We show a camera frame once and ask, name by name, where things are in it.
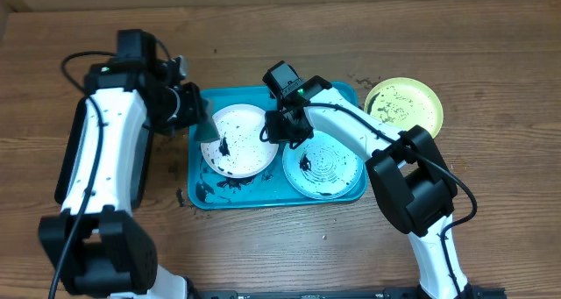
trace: table surface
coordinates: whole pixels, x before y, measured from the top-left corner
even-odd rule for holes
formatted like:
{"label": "table surface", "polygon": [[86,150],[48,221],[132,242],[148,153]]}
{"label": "table surface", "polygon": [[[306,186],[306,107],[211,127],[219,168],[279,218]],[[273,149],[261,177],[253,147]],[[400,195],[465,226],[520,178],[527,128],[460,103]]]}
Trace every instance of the table surface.
{"label": "table surface", "polygon": [[[202,88],[260,84],[279,60],[350,83],[362,102],[387,78],[427,83],[444,107],[437,144],[478,199],[477,216],[454,229],[470,282],[509,298],[561,296],[561,0],[465,0],[11,14],[0,49],[0,297],[46,297],[52,278],[37,227],[60,211],[53,191],[80,98],[60,60],[114,51],[128,28],[188,57]],[[69,69],[82,76],[97,61]],[[160,263],[199,289],[418,283],[408,239],[371,189],[351,204],[181,208],[187,138],[155,147],[135,218]],[[470,209],[463,194],[454,203],[457,217]]]}

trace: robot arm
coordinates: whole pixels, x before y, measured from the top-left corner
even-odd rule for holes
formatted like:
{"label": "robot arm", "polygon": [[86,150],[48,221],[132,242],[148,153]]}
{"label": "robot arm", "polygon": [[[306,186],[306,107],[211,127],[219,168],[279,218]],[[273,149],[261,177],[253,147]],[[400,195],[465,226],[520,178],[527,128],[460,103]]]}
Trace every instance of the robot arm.
{"label": "robot arm", "polygon": [[[55,191],[61,214],[43,217],[39,240],[54,266],[69,246],[60,279],[71,295],[187,299],[188,282],[158,265],[156,248],[133,220],[153,133],[174,134],[198,124],[204,140],[217,138],[209,104],[193,83],[181,85],[182,57],[160,61],[156,39],[140,30],[121,31],[117,55],[93,65],[85,93],[101,111],[103,143],[95,182],[83,216],[79,209],[96,157],[99,117],[88,99],[79,102]],[[68,229],[77,226],[76,236]],[[86,243],[92,234],[101,242]]]}
{"label": "robot arm", "polygon": [[[269,141],[290,142],[294,148],[313,136],[313,130],[319,130],[355,152],[366,163],[380,210],[397,230],[408,234],[419,265],[423,291],[431,298],[456,298],[458,292],[440,241],[442,229],[452,221],[451,199],[457,194],[456,185],[422,162],[406,177],[398,168],[405,161],[415,162],[401,147],[408,146],[447,170],[432,137],[419,126],[403,132],[380,122],[347,102],[324,79],[315,76],[304,82],[284,61],[269,69],[263,81],[277,98],[279,109],[266,114]],[[338,105],[345,111],[326,104]],[[383,133],[387,140],[355,117]],[[460,291],[464,292],[467,279],[459,266],[450,230],[446,238],[452,271]]]}

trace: black base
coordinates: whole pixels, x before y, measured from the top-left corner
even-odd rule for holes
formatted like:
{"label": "black base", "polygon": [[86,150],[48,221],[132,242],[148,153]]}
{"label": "black base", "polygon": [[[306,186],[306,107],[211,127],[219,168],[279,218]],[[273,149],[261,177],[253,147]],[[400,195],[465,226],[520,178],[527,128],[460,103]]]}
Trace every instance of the black base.
{"label": "black base", "polygon": [[[280,293],[237,293],[235,291],[199,292],[201,299],[425,299],[420,287],[384,288],[381,291],[317,291]],[[504,288],[481,288],[468,285],[465,299],[507,299]]]}
{"label": "black base", "polygon": [[[39,241],[56,266],[76,216],[64,210],[42,217]],[[106,298],[112,293],[143,295],[156,281],[156,245],[124,210],[104,206],[101,213],[84,215],[61,269],[60,280],[70,295]],[[88,242],[97,229],[100,242]]]}

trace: black cable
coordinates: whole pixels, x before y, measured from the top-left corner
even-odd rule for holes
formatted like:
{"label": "black cable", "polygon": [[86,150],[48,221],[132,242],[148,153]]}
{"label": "black cable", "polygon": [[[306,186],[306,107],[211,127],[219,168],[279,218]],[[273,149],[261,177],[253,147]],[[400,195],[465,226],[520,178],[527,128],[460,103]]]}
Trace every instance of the black cable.
{"label": "black cable", "polygon": [[62,62],[60,63],[60,71],[62,71],[62,75],[64,75],[64,77],[67,78],[67,80],[70,81],[70,83],[74,84],[74,86],[81,91],[83,94],[86,94],[86,90],[85,88],[80,85],[67,71],[67,63],[69,61],[71,61],[74,58],[78,58],[78,57],[84,57],[84,56],[89,56],[89,55],[106,55],[106,56],[111,56],[114,57],[116,56],[115,53],[108,53],[108,52],[100,52],[100,51],[87,51],[87,52],[81,52],[81,53],[72,53],[70,54],[68,57],[64,58],[62,60]]}
{"label": "black cable", "polygon": [[465,194],[469,197],[470,201],[472,202],[472,211],[470,212],[469,215],[467,215],[467,216],[465,216],[465,217],[463,217],[459,220],[456,220],[456,221],[452,222],[451,224],[446,225],[442,229],[442,231],[440,232],[440,243],[442,244],[442,248],[444,250],[444,258],[446,259],[446,265],[448,266],[448,271],[450,273],[450,277],[452,278],[452,282],[454,283],[454,288],[456,288],[456,292],[458,293],[458,297],[462,298],[463,297],[462,292],[460,291],[456,275],[454,274],[454,271],[452,269],[452,264],[451,264],[451,261],[450,261],[450,255],[448,254],[448,249],[446,247],[446,232],[450,228],[455,227],[459,224],[466,223],[466,222],[470,221],[473,217],[475,217],[475,214],[477,213],[477,201],[475,200],[475,196],[473,195],[472,191],[462,181],[460,181],[459,178],[457,178],[456,175],[454,175],[454,174],[450,173],[449,171],[447,171],[446,169],[440,167],[435,162],[425,158],[423,155],[414,151],[413,149],[409,148],[408,146],[398,144],[397,142],[395,142],[395,140],[389,138],[383,132],[374,128],[367,121],[365,121],[361,116],[355,114],[351,110],[347,110],[345,107],[343,107],[341,105],[330,104],[330,103],[308,103],[307,105],[303,105],[302,107],[305,107],[305,106],[310,106],[310,107],[316,106],[316,107],[331,108],[331,109],[335,109],[335,110],[341,110],[342,112],[344,112],[348,115],[351,115],[351,117],[357,119],[366,128],[368,128],[372,132],[374,132],[374,134],[376,136],[378,136],[378,138],[384,139],[385,141],[387,141],[388,143],[390,143],[392,145],[402,146],[404,149],[406,149],[406,151],[413,154],[418,160],[420,160],[420,161],[424,162],[425,164],[428,164],[428,165],[432,166],[433,168],[437,169],[442,174],[446,175],[446,177],[448,177],[453,182],[455,182],[462,190],[464,190]]}
{"label": "black cable", "polygon": [[259,140],[261,140],[261,142],[269,142],[270,138],[265,139],[263,136],[265,134],[265,130],[266,130],[266,126],[263,126],[263,129],[261,129],[261,133],[259,134]]}
{"label": "black cable", "polygon": [[168,59],[169,61],[172,60],[172,56],[169,54],[169,52],[168,52],[168,50],[167,50],[167,48],[166,48],[166,45],[164,45],[164,43],[163,43],[161,40],[159,40],[159,39],[156,39],[156,43],[160,46],[161,50],[164,51],[164,53],[166,54],[167,59]]}
{"label": "black cable", "polygon": [[[74,84],[74,86],[81,92],[84,92],[84,87],[78,84],[78,82],[74,80],[72,76],[70,76],[70,74],[66,70],[66,64],[73,58],[82,57],[86,55],[115,55],[115,54],[106,53],[106,52],[73,53],[62,61],[62,63],[60,64],[60,70],[62,71],[64,76],[72,84]],[[102,146],[103,146],[103,126],[104,126],[102,112],[99,109],[99,106],[97,105],[96,101],[91,96],[88,96],[87,98],[92,103],[92,105],[94,105],[94,109],[96,110],[96,114],[97,114],[97,126],[99,127],[99,133],[97,136],[96,155],[94,157],[94,163],[91,168],[91,173],[89,174],[88,185],[84,189],[84,198],[82,200],[82,204],[80,205],[80,209],[78,210],[74,223],[72,224],[72,229],[70,230],[70,233],[68,234],[68,238],[62,248],[62,253],[60,254],[59,257],[59,262],[57,263],[56,268],[54,269],[53,281],[51,282],[51,288],[49,290],[49,299],[54,299],[54,296],[56,294],[56,288],[59,283],[60,273],[64,266],[64,261],[68,255],[70,247],[75,242],[76,234],[78,232],[78,227],[80,226],[80,222],[82,221],[84,213],[86,212],[86,208],[88,207],[89,198],[91,197],[92,194],[92,188],[94,188],[94,182],[96,181],[97,168],[99,167],[99,161],[101,159]]]}

